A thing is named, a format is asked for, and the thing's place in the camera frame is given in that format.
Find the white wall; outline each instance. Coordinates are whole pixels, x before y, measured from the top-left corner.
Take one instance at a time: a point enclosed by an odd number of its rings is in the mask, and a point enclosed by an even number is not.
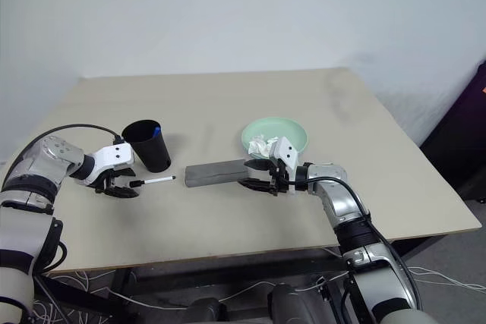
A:
[[[486,53],[484,0],[0,5],[0,159],[19,147],[81,76],[337,65],[354,68],[420,143]]]

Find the wire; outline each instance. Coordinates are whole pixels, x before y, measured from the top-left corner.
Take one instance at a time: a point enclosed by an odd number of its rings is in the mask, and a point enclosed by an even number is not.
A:
[[[58,280],[60,278],[67,278],[69,280],[72,280],[74,282],[77,282],[83,288],[83,290],[87,291],[87,286],[83,282],[81,282],[80,280],[78,280],[77,278],[75,278],[73,276],[60,275],[60,276],[54,276],[52,278],[55,279],[55,280]]]
[[[483,286],[483,285],[463,283],[461,281],[455,280],[454,278],[446,276],[443,273],[434,271],[433,269],[425,269],[424,267],[419,267],[419,266],[413,267],[413,266],[411,266],[411,267],[409,267],[409,269],[414,275],[437,275],[437,276],[440,276],[441,278],[444,278],[448,281],[448,282],[433,282],[433,281],[425,281],[425,280],[416,280],[418,282],[424,282],[424,283],[427,283],[427,284],[435,284],[435,285],[458,286],[458,287],[461,287],[461,288],[467,288],[469,290],[477,291],[481,294],[486,294],[486,291],[485,291],[486,287]],[[421,269],[424,272],[415,272],[414,269]]]
[[[81,271],[83,273],[83,275],[81,276],[79,273],[77,273],[77,271],[74,271],[74,274],[79,277],[81,280],[86,280],[86,291],[89,291],[90,290],[90,278],[88,277],[88,275],[86,274],[85,271]]]
[[[78,320],[77,320],[78,324],[88,324],[88,316],[89,316],[88,313],[84,314],[84,320],[83,320],[83,314],[82,314],[81,311],[77,312],[77,316],[78,316]]]
[[[323,279],[324,279],[324,281],[323,281],[323,282],[321,282],[321,283],[317,283],[317,284],[315,284],[314,286],[311,286],[311,287],[309,287],[309,288],[296,288],[295,290],[296,290],[297,292],[302,292],[302,291],[309,291],[309,290],[312,290],[313,288],[320,288],[320,287],[324,286],[324,285],[325,285],[327,282],[334,281],[334,280],[336,280],[336,279],[338,279],[338,278],[341,278],[341,277],[343,277],[343,276],[347,275],[348,273],[349,273],[349,272],[348,272],[348,271],[346,271],[346,272],[344,272],[344,273],[341,273],[341,274],[339,274],[339,275],[337,275],[337,276],[334,276],[334,277],[330,278],[329,280],[326,280],[325,278],[323,278]]]
[[[44,292],[44,294],[47,296],[49,301],[51,301],[52,305],[54,305],[55,309],[59,312],[59,315],[61,316],[61,318],[67,324],[71,324],[71,321],[70,321],[68,315],[65,313],[64,309],[62,309],[62,307],[59,305],[59,302],[55,299],[54,295],[52,295],[52,292],[49,290],[49,288],[44,283],[42,276],[35,275],[33,277],[33,280],[35,281],[35,283],[37,283],[37,285],[40,287],[40,289]]]
[[[51,318],[52,318],[52,311],[54,310],[54,306],[52,304],[50,304],[50,307],[51,307],[51,311],[49,312],[49,320],[48,320],[48,324],[51,323]]]
[[[371,216],[369,212],[366,211],[365,206],[359,199],[358,195],[354,192],[354,190],[349,186],[346,182],[339,178],[334,178],[332,176],[320,176],[318,178],[308,178],[307,180],[299,180],[299,181],[283,181],[289,185],[296,185],[296,184],[311,184],[313,182],[318,182],[318,181],[331,181],[331,182],[336,182],[337,184],[340,184],[343,186],[351,195],[353,200],[356,202],[358,205],[360,213],[363,215],[363,219],[368,223],[369,227],[371,230],[380,238],[380,240],[383,242],[383,244],[388,248],[388,250],[392,253],[393,257],[395,260],[398,261],[398,263],[401,265],[403,268],[403,272],[407,276],[407,279],[410,282],[410,286],[412,287],[413,294],[415,296],[415,302],[417,304],[417,309],[423,310],[422,306],[422,299],[420,296],[420,292],[418,291],[417,284],[414,281],[414,278],[412,277],[412,274],[410,273],[409,268],[407,265],[403,262],[402,257],[396,252],[395,248],[390,244],[390,242],[378,231],[378,229],[373,225],[371,222]]]
[[[115,272],[115,271],[116,271],[116,270],[115,270],[115,269],[113,269],[112,271],[108,271],[108,272],[102,273],[101,275],[94,276],[94,277],[90,277],[90,280],[96,280],[97,278],[100,278],[100,277],[103,277],[103,276],[109,275],[110,273],[113,273],[113,272]]]
[[[35,315],[38,319],[42,319],[43,320],[43,324],[44,324],[46,322],[46,319],[48,318],[46,305],[44,305],[43,303],[41,303],[38,300],[35,300],[33,302],[33,305],[34,306],[40,305],[44,309],[44,314],[43,315],[39,315],[38,312],[36,312],[35,310],[33,310],[33,315]]]
[[[346,309],[346,298],[348,297],[348,295],[349,295],[349,288],[346,288],[341,297],[341,317],[345,324],[349,324],[348,317],[347,315],[345,315],[344,312],[344,310]]]
[[[222,303],[223,301],[227,301],[227,300],[229,300],[229,299],[232,299],[232,298],[234,298],[234,297],[237,297],[238,295],[243,294],[244,292],[246,292],[246,291],[248,291],[248,290],[251,290],[252,288],[256,288],[257,286],[262,285],[262,284],[271,285],[271,286],[273,286],[273,287],[275,287],[275,286],[276,286],[276,285],[275,285],[274,283],[272,283],[272,282],[268,282],[268,281],[260,281],[260,282],[257,282],[256,284],[253,284],[253,285],[252,285],[252,286],[250,286],[249,288],[245,288],[245,289],[243,289],[243,290],[241,290],[241,291],[238,291],[236,294],[230,295],[230,296],[228,296],[228,297],[224,297],[223,299],[219,299],[218,301],[219,301],[220,303]]]
[[[122,294],[119,294],[118,292],[114,292],[110,288],[99,288],[98,290],[91,291],[91,293],[98,292],[101,290],[107,290],[111,294],[114,294],[115,296],[121,297],[122,299],[125,299],[126,301],[130,301],[133,304],[141,305],[142,307],[149,307],[150,309],[158,309],[158,310],[186,310],[187,307],[156,307],[155,305],[149,305],[146,303],[141,303],[140,301],[133,300],[129,297],[123,296]]]
[[[44,267],[38,273],[47,273],[47,272],[59,267],[65,261],[66,257],[68,256],[68,248],[61,241],[59,241],[58,246],[62,250],[62,255],[61,255],[61,258],[59,259],[59,261],[52,264],[51,266]]]
[[[5,174],[5,178],[3,180],[3,183],[2,183],[2,189],[5,187],[5,182],[7,182],[7,179],[8,179],[8,176],[10,176],[10,174],[12,173],[12,171],[14,170],[15,166],[20,162],[22,161],[22,159],[24,158],[24,153],[30,148],[32,147],[38,140],[41,140],[42,138],[44,138],[45,136],[47,136],[48,134],[51,134],[51,133],[54,133],[54,132],[57,132],[57,131],[60,131],[60,130],[63,130],[63,129],[68,129],[68,128],[76,128],[76,127],[85,127],[85,128],[94,128],[94,129],[100,129],[101,131],[106,131],[108,133],[111,133],[113,134],[113,136],[115,136],[115,139],[121,139],[120,135],[117,134],[116,132],[112,131],[111,129],[108,129],[106,127],[100,127],[99,125],[95,125],[95,124],[79,124],[79,123],[76,123],[76,124],[66,124],[66,125],[61,125],[59,127],[56,127],[56,128],[53,128],[53,129],[49,129],[48,131],[45,131],[44,133],[41,133],[39,134],[37,137],[35,137],[33,140],[31,140],[21,151],[20,153],[17,155],[17,157],[15,157],[15,160],[12,162],[12,164],[10,165],[10,167],[8,168],[8,171],[7,173]]]
[[[71,311],[68,313],[68,316],[70,316],[70,315],[71,315],[71,314],[72,314],[74,311],[75,311],[75,310],[71,310]],[[60,319],[56,319],[56,318],[55,318],[55,317],[56,317],[56,315],[57,315],[57,313],[54,313],[54,318],[52,318],[51,323],[53,323],[53,322],[64,322],[64,319],[62,319],[62,318],[60,318]]]

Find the black cable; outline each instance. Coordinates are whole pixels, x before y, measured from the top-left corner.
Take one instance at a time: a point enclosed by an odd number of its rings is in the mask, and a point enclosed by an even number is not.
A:
[[[348,295],[349,295],[349,288],[346,288],[344,290],[344,293],[342,294],[342,297],[341,297],[341,317],[342,317],[342,321],[344,322],[344,324],[349,324],[348,317],[347,317],[346,313],[344,312],[344,310],[346,308],[346,298],[348,297]]]
[[[112,131],[111,129],[108,129],[106,127],[100,127],[99,125],[95,125],[95,124],[66,124],[66,125],[62,125],[60,127],[56,127],[56,128],[53,128],[53,129],[49,129],[48,131],[38,135],[37,137],[35,137],[33,140],[31,140],[25,147],[24,149],[21,150],[21,152],[18,154],[18,156],[15,158],[15,160],[12,162],[12,164],[10,165],[10,167],[8,168],[8,171],[7,173],[5,174],[5,178],[3,180],[3,184],[2,184],[2,189],[5,187],[5,182],[7,181],[8,179],[8,176],[10,176],[10,174],[12,173],[13,169],[15,168],[15,166],[20,162],[22,161],[22,158],[24,157],[24,153],[34,145],[35,142],[37,142],[38,140],[40,140],[41,138],[44,138],[45,136],[47,136],[48,134],[51,134],[51,133],[54,133],[54,132],[57,132],[57,131],[60,131],[62,129],[68,129],[68,128],[76,128],[76,127],[85,127],[85,128],[94,128],[94,129],[100,129],[101,131],[105,131],[105,132],[108,132],[108,133],[111,133],[115,136],[115,139],[121,139],[122,137],[120,137],[120,135],[118,135],[116,132]]]
[[[396,252],[395,248],[390,244],[389,241],[378,231],[378,229],[373,225],[371,222],[371,216],[368,212],[366,212],[365,207],[363,206],[363,203],[359,199],[358,195],[354,192],[354,190],[343,180],[340,180],[338,178],[334,178],[332,176],[320,176],[318,178],[308,178],[307,180],[299,180],[299,181],[284,181],[289,185],[296,185],[296,184],[311,184],[313,182],[318,182],[318,181],[332,181],[336,182],[337,184],[341,184],[350,194],[353,200],[356,202],[358,205],[359,211],[363,215],[363,218],[366,220],[366,222],[369,224],[371,230],[380,238],[380,240],[383,242],[383,244],[388,248],[388,250],[392,253],[393,257],[395,260],[398,261],[398,263],[401,265],[403,268],[403,272],[407,276],[407,279],[410,282],[410,285],[412,286],[412,291],[415,296],[415,301],[417,303],[417,309],[423,310],[422,306],[422,299],[420,296],[420,292],[418,291],[417,284],[415,283],[415,280],[412,277],[412,274],[410,273],[410,270],[408,266],[403,262],[402,257]]]
[[[68,248],[62,242],[59,242],[58,246],[62,250],[62,255],[61,255],[61,258],[59,259],[59,261],[52,264],[51,266],[44,267],[43,269],[41,269],[40,271],[37,272],[38,274],[49,272],[49,271],[55,269],[56,267],[59,267],[61,265],[61,263],[63,263],[65,261],[66,257],[68,256]]]

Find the blue pen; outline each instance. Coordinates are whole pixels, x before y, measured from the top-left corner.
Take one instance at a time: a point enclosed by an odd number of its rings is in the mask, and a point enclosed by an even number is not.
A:
[[[160,127],[155,127],[155,129],[153,130],[153,136],[152,136],[152,138],[154,138],[159,133],[160,133]]]

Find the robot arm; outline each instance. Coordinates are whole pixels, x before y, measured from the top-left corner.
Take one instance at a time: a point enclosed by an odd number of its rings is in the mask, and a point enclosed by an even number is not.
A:
[[[61,237],[62,222],[52,214],[63,179],[70,176],[97,193],[135,197],[135,190],[116,184],[122,175],[134,176],[133,161],[128,143],[85,155],[55,136],[24,153],[0,192],[0,322],[32,313],[33,275],[52,262]]]
[[[290,187],[295,187],[321,199],[342,258],[349,267],[345,287],[359,322],[397,322],[393,319],[396,317],[416,323],[434,322],[416,310],[420,309],[418,292],[414,294],[403,267],[390,251],[390,244],[371,224],[368,212],[346,183],[342,167],[310,163],[298,166],[297,152],[285,137],[273,144],[269,161],[251,160],[245,164],[269,170],[272,177],[271,181],[253,178],[239,181],[245,187],[275,196],[279,192],[292,193]]]

